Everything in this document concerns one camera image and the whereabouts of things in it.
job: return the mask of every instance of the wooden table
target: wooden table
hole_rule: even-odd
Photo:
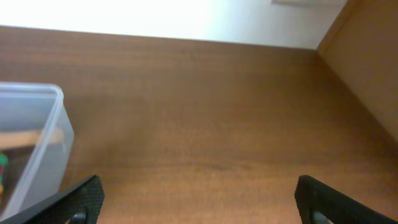
[[[300,223],[302,174],[398,219],[398,148],[315,51],[0,27],[0,80],[62,87],[98,223]]]

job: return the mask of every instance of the wooden handle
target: wooden handle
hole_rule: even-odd
[[[41,134],[42,130],[2,132],[0,133],[0,151],[34,146],[40,139]],[[63,141],[63,138],[63,131],[61,129],[56,129],[51,136],[49,144]]]

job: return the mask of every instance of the brown wall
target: brown wall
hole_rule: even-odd
[[[318,49],[398,140],[398,1],[349,0]]]

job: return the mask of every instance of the gray plastic container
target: gray plastic container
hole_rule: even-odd
[[[42,132],[0,220],[58,192],[74,137],[59,86],[0,82],[0,133],[30,130]]]

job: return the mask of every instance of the white backdrop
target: white backdrop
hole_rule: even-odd
[[[315,49],[341,6],[270,0],[8,0],[0,24]]]

